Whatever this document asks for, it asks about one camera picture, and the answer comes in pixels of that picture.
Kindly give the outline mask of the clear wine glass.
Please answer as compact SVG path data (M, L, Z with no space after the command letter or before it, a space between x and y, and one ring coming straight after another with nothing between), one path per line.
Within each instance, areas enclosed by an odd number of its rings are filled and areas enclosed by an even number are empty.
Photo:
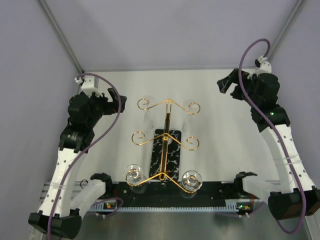
M182 187L180 195L185 199L191 199L203 185L202 176L197 171L189 170L183 174L179 185Z
M129 185L129 189L135 194L143 194L147 190L147 184L142 183L147 178L143 173L143 170L138 164L131 164L127 166L124 170L123 177L127 184Z

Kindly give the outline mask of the gold wire wine glass rack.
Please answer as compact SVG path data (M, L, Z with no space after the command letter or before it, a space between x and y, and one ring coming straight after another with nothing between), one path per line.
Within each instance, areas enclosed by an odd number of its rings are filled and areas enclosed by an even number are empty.
M146 180L142 181L141 183L148 183L149 181L158 178L160 181L165 181L165 180L169 180L172 183L174 183L177 187L179 187L182 190L182 187L180 186L180 184L174 180L172 177L170 177L168 175L168 170L167 170L167 164L168 164L168 148L169 148L169 140L173 140L175 143L177 143L179 146L183 147L184 149L188 150L188 151L196 151L199 146L200 146L200 141L197 137L195 136L190 136L186 139L186 142L188 144L192 144L191 140L196 140L197 142L197 146L195 148L189 148L187 146L185 146L184 144L181 143L181 141L177 140L176 138L174 138L171 134L170 134L170 124L171 124L171 115L172 115L172 105L176 105L178 106L180 109L182 109L183 111L185 111L187 114L189 115L197 115L200 111L201 111L201 106L199 103L197 102L191 102L188 104L188 108L184 108L182 107L180 104L178 104L176 101L174 101L173 99L166 99L163 100L159 103L156 103L152 106L149 106L150 101L147 98L141 98L137 101L137 107L140 110L143 111L148 111L152 108L155 108L157 106L160 106L162 104L165 104L166 106L166 110L165 110L165 121L164 121L164 128L163 128L163 133L159 134L158 136L149 139L145 142L142 143L137 143L134 140L134 137L136 135L140 135L138 137L138 139L143 139L145 137L145 133L142 131L136 131L132 134L131 136L131 141L133 144L135 144L136 146L143 146L147 143L150 143L154 140L157 139L162 139L162 148L161 148L161 158L160 158L160 169L159 172L157 174L154 174L151 177L148 177Z

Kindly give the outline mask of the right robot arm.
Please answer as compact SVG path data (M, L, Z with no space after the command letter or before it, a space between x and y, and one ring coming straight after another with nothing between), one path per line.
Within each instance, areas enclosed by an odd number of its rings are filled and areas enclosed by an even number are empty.
M234 179L233 192L239 198L249 194L267 203L276 220L312 216L320 208L320 190L307 174L295 146L289 117L283 107L277 104L280 83L271 73L249 74L235 68L227 77L218 80L219 91L227 92L236 100L251 101L264 113L251 108L252 120L266 142L276 167L279 183L258 178L253 172L240 172Z

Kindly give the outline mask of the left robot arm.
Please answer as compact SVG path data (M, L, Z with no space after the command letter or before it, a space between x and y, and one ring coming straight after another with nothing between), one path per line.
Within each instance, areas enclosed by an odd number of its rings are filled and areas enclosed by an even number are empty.
M119 115L125 110L127 97L108 88L112 101L102 93L81 92L69 100L67 126L60 135L57 163L46 196L28 223L48 238L73 240L79 233L86 212L99 199L113 197L115 187L106 173L94 173L87 185L72 196L76 178L95 141L94 127L102 116Z

